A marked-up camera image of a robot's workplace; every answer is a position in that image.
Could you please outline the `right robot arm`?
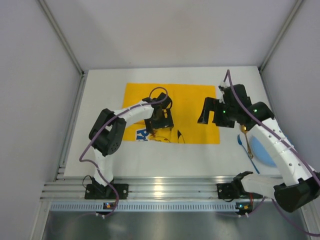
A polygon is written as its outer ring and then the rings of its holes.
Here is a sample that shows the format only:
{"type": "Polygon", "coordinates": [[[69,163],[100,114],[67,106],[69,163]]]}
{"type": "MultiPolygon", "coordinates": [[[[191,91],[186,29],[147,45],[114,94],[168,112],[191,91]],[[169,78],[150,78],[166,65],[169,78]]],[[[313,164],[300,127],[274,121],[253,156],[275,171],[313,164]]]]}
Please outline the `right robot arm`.
{"type": "Polygon", "coordinates": [[[239,173],[231,182],[238,196],[246,193],[271,198],[286,212],[292,213],[320,196],[320,174],[297,156],[297,151],[282,133],[275,115],[264,102],[252,103],[245,86],[220,86],[220,99],[206,97],[197,122],[212,122],[218,127],[234,128],[239,124],[245,134],[248,152],[256,139],[276,165],[281,178],[267,177],[252,171],[239,173]]]}

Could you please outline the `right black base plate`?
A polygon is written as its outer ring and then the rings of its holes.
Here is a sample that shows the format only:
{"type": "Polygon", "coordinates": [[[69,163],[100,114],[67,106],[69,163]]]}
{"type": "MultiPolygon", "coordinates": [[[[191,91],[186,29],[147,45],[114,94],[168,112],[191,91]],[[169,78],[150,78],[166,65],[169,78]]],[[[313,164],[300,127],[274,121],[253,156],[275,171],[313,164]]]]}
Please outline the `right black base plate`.
{"type": "Polygon", "coordinates": [[[247,193],[232,183],[218,183],[216,187],[218,198],[221,200],[243,199],[248,196],[247,193]]]}

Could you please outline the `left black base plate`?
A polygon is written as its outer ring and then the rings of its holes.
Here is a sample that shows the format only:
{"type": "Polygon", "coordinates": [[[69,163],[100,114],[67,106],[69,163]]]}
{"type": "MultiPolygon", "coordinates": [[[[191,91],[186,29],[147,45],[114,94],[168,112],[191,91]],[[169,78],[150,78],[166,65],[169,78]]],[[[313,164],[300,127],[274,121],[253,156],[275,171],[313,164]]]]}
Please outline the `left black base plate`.
{"type": "MultiPolygon", "coordinates": [[[[129,194],[129,185],[125,183],[116,183],[113,185],[118,193],[120,200],[125,200],[129,194]]],[[[84,198],[86,200],[116,200],[116,192],[110,186],[98,186],[88,184],[86,186],[84,198]]]]}

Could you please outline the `yellow cloth placemat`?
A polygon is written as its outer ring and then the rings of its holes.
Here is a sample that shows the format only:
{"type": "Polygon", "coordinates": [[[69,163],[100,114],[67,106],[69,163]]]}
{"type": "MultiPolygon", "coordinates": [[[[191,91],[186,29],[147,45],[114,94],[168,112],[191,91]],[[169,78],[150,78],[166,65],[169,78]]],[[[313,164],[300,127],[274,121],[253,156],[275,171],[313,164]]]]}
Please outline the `yellow cloth placemat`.
{"type": "Polygon", "coordinates": [[[127,127],[123,140],[130,142],[156,141],[177,144],[220,144],[219,128],[213,124],[199,124],[206,97],[216,97],[216,87],[195,84],[160,84],[160,83],[128,83],[125,88],[123,107],[133,106],[139,100],[151,95],[156,98],[163,93],[156,87],[164,87],[168,91],[173,106],[170,111],[173,128],[157,129],[148,134],[144,121],[127,127]]]}

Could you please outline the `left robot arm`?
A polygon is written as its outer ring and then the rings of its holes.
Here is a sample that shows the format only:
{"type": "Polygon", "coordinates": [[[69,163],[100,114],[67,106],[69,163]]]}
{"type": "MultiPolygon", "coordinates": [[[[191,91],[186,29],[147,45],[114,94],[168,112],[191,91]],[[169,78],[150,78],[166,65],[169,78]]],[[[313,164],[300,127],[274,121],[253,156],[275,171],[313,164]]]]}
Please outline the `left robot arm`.
{"type": "Polygon", "coordinates": [[[172,105],[172,99],[162,92],[158,97],[148,96],[120,110],[103,109],[88,135],[95,156],[92,184],[105,188],[114,180],[111,155],[120,148],[128,127],[143,121],[146,136],[154,135],[159,129],[171,130],[174,126],[172,105]]]}

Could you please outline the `blue plate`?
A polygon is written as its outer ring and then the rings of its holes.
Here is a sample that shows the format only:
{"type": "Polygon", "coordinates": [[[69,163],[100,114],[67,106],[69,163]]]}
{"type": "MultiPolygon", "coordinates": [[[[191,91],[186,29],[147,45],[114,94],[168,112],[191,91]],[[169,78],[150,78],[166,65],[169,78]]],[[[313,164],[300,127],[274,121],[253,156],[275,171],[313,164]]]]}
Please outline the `blue plate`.
{"type": "Polygon", "coordinates": [[[267,150],[264,148],[262,143],[255,137],[252,136],[249,142],[249,146],[251,147],[251,151],[253,155],[263,164],[269,167],[276,168],[277,165],[268,154],[267,150]]]}

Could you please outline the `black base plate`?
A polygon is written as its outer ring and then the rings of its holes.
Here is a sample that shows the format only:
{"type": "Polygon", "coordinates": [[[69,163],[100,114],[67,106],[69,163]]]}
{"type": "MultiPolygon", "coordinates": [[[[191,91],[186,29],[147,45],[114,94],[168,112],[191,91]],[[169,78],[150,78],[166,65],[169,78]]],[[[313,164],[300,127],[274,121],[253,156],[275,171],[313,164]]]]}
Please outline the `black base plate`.
{"type": "MultiPolygon", "coordinates": [[[[129,194],[129,185],[125,183],[116,183],[113,185],[118,193],[120,200],[125,200],[129,194]]],[[[116,192],[110,186],[98,186],[88,184],[86,186],[84,198],[86,200],[116,200],[116,192]]]]}
{"type": "Polygon", "coordinates": [[[218,183],[216,187],[218,198],[221,200],[243,199],[248,196],[247,193],[232,183],[218,183]]]}

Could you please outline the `right aluminium frame post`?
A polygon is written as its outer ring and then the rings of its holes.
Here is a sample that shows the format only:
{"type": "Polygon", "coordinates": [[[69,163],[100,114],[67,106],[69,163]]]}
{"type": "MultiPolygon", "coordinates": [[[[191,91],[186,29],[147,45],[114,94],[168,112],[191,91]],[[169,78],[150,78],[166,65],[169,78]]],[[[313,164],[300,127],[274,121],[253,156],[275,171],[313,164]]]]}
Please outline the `right aluminium frame post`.
{"type": "Polygon", "coordinates": [[[265,68],[267,67],[269,61],[271,60],[272,56],[275,54],[277,48],[279,47],[281,41],[285,37],[286,33],[290,29],[291,25],[293,24],[296,16],[298,15],[299,11],[302,9],[305,0],[296,0],[294,2],[293,7],[289,11],[287,17],[285,18],[283,24],[281,25],[281,28],[277,32],[274,41],[272,42],[270,48],[268,49],[266,55],[263,58],[262,63],[258,67],[258,71],[260,74],[263,73],[265,68]]]}

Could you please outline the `blue fork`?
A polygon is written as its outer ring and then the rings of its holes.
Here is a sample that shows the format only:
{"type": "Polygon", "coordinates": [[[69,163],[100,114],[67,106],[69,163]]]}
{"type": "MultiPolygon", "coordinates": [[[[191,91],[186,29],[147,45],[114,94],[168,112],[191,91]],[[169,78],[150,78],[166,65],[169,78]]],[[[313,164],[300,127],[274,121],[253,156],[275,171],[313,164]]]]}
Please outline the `blue fork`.
{"type": "Polygon", "coordinates": [[[244,147],[244,145],[243,145],[243,143],[242,143],[242,141],[241,141],[241,137],[240,137],[239,134],[237,135],[237,142],[238,142],[238,144],[243,148],[243,150],[245,151],[245,153],[246,153],[249,161],[251,162],[253,168],[255,169],[255,171],[256,171],[258,174],[260,174],[260,171],[258,170],[257,166],[255,165],[255,163],[253,162],[252,158],[250,157],[249,152],[248,152],[247,149],[244,147]]]}

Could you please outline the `aluminium frame post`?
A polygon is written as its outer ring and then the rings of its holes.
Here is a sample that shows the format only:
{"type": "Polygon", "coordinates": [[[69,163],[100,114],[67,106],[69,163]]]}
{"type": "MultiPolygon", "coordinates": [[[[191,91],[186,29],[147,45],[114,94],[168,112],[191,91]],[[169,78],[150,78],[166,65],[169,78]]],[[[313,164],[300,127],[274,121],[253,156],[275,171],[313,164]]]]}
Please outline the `aluminium frame post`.
{"type": "Polygon", "coordinates": [[[286,33],[290,29],[291,25],[293,24],[296,16],[298,15],[299,11],[302,9],[305,0],[296,0],[294,2],[293,7],[289,11],[287,17],[285,18],[283,24],[281,25],[281,28],[277,32],[274,41],[272,42],[270,48],[268,49],[266,55],[263,58],[262,63],[258,67],[258,71],[260,74],[263,73],[265,68],[267,67],[269,61],[271,60],[272,56],[275,54],[277,48],[279,47],[281,41],[285,37],[286,33]]]}
{"type": "Polygon", "coordinates": [[[64,51],[68,55],[69,59],[71,60],[73,66],[77,70],[77,72],[83,76],[84,75],[84,70],[81,67],[79,61],[77,60],[74,51],[72,50],[67,38],[65,37],[63,31],[61,30],[56,18],[54,17],[48,3],[45,0],[35,0],[35,2],[38,4],[40,9],[45,15],[45,18],[49,22],[50,26],[52,27],[56,37],[60,41],[64,51]]]}

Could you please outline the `aluminium mounting rail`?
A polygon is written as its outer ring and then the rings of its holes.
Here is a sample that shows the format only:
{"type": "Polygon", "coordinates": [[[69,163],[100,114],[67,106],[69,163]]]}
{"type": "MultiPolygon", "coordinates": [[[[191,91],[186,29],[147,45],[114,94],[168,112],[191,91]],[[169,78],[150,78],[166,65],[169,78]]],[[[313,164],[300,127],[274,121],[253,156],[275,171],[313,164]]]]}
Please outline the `aluminium mounting rail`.
{"type": "MultiPolygon", "coordinates": [[[[218,199],[217,184],[230,183],[230,176],[213,177],[116,177],[114,183],[128,184],[128,201],[210,201],[218,199]]],[[[89,178],[58,178],[44,184],[42,201],[76,201],[85,198],[89,178]]]]}

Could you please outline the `gold spoon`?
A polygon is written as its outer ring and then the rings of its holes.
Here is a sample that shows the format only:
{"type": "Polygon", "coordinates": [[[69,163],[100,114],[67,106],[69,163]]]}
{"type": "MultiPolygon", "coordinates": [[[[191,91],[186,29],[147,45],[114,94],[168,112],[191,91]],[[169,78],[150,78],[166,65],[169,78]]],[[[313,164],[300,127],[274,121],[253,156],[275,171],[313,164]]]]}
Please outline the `gold spoon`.
{"type": "Polygon", "coordinates": [[[246,142],[246,150],[247,150],[249,158],[252,160],[254,156],[253,156],[251,148],[250,148],[250,144],[249,144],[249,140],[248,140],[248,136],[247,136],[247,133],[248,133],[247,128],[244,125],[241,125],[240,126],[240,131],[244,135],[244,139],[245,139],[245,142],[246,142]]]}

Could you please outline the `left aluminium frame post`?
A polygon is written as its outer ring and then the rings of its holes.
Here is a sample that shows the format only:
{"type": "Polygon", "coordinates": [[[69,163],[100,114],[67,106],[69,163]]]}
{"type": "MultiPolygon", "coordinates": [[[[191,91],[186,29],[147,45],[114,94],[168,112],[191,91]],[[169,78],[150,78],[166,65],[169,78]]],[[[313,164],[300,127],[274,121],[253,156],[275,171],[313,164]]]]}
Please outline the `left aluminium frame post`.
{"type": "Polygon", "coordinates": [[[68,55],[69,59],[71,60],[73,66],[77,70],[77,72],[83,76],[84,75],[84,70],[81,67],[79,61],[77,60],[74,51],[72,50],[67,38],[65,37],[63,31],[61,30],[56,18],[54,17],[48,3],[45,0],[35,0],[35,2],[38,4],[40,9],[45,15],[45,18],[49,22],[50,26],[52,27],[56,37],[60,41],[64,51],[68,55]]]}

